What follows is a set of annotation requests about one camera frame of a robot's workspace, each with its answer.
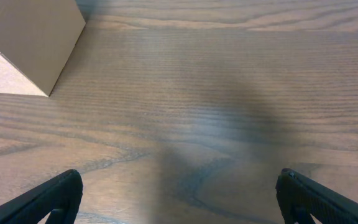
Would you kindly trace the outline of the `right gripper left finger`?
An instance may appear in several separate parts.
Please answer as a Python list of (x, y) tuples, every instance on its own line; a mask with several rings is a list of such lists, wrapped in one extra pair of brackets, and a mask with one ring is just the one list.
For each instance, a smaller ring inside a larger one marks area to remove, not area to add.
[(0, 205), (0, 224), (73, 224), (83, 195), (80, 173), (67, 170), (26, 193)]

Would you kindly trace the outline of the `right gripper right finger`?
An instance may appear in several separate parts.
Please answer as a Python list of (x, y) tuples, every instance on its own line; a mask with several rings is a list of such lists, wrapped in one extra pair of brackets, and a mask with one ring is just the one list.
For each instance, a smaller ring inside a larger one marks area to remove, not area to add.
[(282, 169), (275, 189), (285, 223), (358, 224), (358, 203), (292, 169)]

